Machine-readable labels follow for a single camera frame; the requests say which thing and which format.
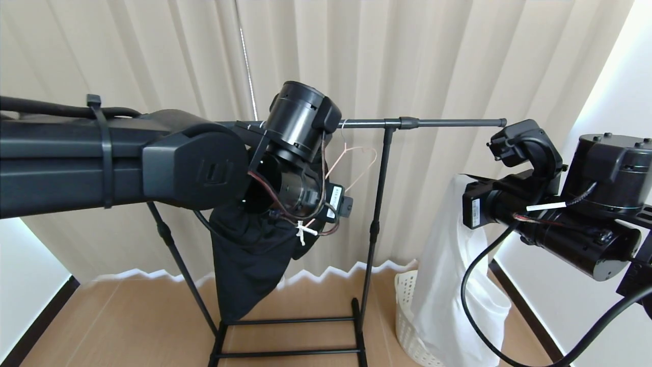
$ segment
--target floor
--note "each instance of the floor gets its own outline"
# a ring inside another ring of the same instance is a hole
[[[391,269],[372,278],[364,337],[370,366],[417,366],[394,334],[396,304]],[[330,274],[321,283],[301,279],[275,290],[247,319],[349,315],[360,298],[364,272],[350,278]],[[200,293],[218,319],[215,281]],[[229,327],[225,351],[263,351],[355,345],[353,323]],[[80,287],[22,366],[206,366],[213,336],[190,291],[168,278],[134,277]],[[526,322],[512,308],[503,350],[526,364],[551,363]],[[355,355],[228,359],[220,366],[357,366]]]

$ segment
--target white sticker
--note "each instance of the white sticker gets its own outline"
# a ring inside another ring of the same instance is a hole
[[[333,193],[331,194],[331,205],[335,209],[337,209],[337,206],[340,204],[340,195],[342,195],[342,188],[340,186],[334,186]],[[333,213],[332,210],[328,209],[326,216],[329,218],[335,218],[335,213]]]
[[[471,214],[473,216],[473,227],[480,225],[480,199],[471,202]]]

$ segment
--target black garment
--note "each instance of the black garment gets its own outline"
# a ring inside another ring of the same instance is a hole
[[[319,177],[320,168],[319,163],[311,165]],[[218,305],[226,322],[241,319],[271,293],[290,258],[301,258],[318,239],[304,233],[306,245],[302,246],[291,223],[248,214],[239,202],[215,208],[209,221],[222,234],[211,233],[211,238]],[[324,222],[315,221],[310,228],[321,231]]]

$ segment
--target beige curtain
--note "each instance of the beige curtain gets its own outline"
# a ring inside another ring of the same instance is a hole
[[[263,120],[282,82],[298,80],[330,96],[344,118],[533,118],[561,146],[631,3],[111,0],[43,2],[35,12],[3,2],[1,90],[77,104],[92,90],[107,104],[181,108],[216,120],[250,119],[255,102]],[[484,145],[496,131],[395,133],[377,263],[419,255],[453,174],[508,172]],[[380,153],[381,131],[344,134],[349,145]],[[336,134],[329,161],[341,144]],[[333,180],[347,184],[369,159],[353,153]],[[378,165],[350,191],[351,218],[292,262],[288,275],[366,260],[377,178]],[[208,234],[187,211],[162,214],[193,275],[204,275]],[[134,267],[178,274],[144,205],[24,219],[82,281]]]

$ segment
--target perforated basket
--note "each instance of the perforated basket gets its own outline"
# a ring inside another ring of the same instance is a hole
[[[396,337],[403,350],[416,363],[427,367],[444,367],[443,363],[430,354],[417,336],[412,326],[414,315],[410,310],[414,286],[417,282],[417,270],[397,274],[394,278],[396,289]]]

